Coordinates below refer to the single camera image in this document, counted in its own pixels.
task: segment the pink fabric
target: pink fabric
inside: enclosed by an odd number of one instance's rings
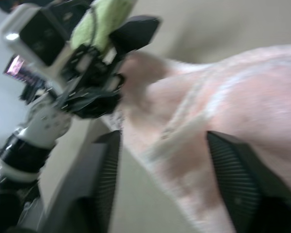
[[[249,143],[291,188],[291,45],[209,65],[135,52],[121,72],[124,145],[198,230],[234,232],[207,130]]]

